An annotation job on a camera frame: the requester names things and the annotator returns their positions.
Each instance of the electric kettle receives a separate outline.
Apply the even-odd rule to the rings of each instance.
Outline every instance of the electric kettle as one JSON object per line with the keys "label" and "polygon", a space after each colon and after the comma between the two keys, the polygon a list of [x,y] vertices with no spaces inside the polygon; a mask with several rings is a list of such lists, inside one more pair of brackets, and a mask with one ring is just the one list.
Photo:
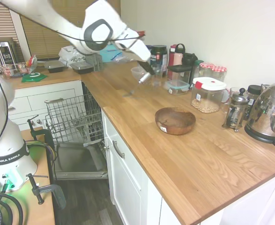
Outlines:
{"label": "electric kettle", "polygon": [[245,131],[256,140],[275,143],[275,83],[259,95],[250,112]]}

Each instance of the jar with red lid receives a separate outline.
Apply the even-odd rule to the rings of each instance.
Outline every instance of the jar with red lid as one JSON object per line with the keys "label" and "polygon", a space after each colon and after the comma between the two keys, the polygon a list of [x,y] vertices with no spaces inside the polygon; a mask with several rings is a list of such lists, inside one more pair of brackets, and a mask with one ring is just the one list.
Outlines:
{"label": "jar with red lid", "polygon": [[210,77],[211,76],[211,68],[214,67],[214,64],[209,62],[200,63],[200,71],[199,77]]}
{"label": "jar with red lid", "polygon": [[225,76],[227,73],[227,68],[226,67],[212,67],[211,68],[211,77],[215,78],[219,81],[224,81]]}

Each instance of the window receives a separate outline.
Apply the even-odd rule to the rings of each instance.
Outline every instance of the window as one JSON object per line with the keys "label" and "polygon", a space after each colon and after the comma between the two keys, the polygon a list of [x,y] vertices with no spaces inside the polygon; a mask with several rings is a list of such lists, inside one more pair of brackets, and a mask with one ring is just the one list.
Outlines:
{"label": "window", "polygon": [[19,61],[24,61],[9,9],[0,4],[0,38],[12,38]]}
{"label": "window", "polygon": [[[53,8],[64,18],[78,27],[83,25],[85,9],[95,0],[52,0]],[[119,13],[120,0],[108,1]],[[21,16],[24,32],[27,38],[31,55],[38,59],[58,58],[62,47],[71,45],[57,33],[48,30]]]}

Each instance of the wooden floor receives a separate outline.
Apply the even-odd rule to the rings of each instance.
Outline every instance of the wooden floor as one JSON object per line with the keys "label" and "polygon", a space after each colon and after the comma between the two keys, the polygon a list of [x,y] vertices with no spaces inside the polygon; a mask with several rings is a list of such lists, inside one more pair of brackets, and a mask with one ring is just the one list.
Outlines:
{"label": "wooden floor", "polygon": [[110,200],[108,180],[55,181],[67,200],[59,225],[123,225]]}

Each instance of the dishwasher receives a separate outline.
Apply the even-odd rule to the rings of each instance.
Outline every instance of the dishwasher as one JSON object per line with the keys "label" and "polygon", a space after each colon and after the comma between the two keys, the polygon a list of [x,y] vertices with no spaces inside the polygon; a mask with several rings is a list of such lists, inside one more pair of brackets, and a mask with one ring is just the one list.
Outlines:
{"label": "dishwasher", "polygon": [[57,152],[52,166],[57,180],[108,178],[101,108],[85,86],[83,93],[47,103],[46,127]]}

